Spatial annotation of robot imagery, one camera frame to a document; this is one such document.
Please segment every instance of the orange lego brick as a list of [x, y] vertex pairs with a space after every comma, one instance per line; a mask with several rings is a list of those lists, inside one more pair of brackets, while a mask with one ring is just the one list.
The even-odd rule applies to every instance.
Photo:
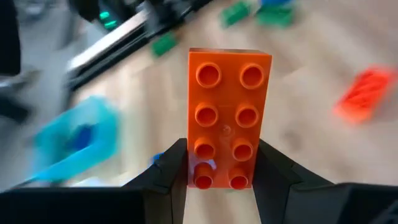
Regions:
[[251, 188], [272, 56], [190, 49], [188, 186]]
[[396, 78], [396, 71], [379, 67], [360, 73], [347, 94], [337, 103], [335, 113], [354, 124], [370, 119]]

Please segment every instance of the blue plastic bin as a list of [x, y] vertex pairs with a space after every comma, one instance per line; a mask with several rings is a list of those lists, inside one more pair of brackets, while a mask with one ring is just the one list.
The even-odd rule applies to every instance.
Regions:
[[[93, 125], [90, 145], [76, 151], [70, 140], [81, 125]], [[117, 149], [118, 115], [104, 99], [91, 96], [46, 125], [35, 137], [39, 180], [66, 180], [112, 156]]]

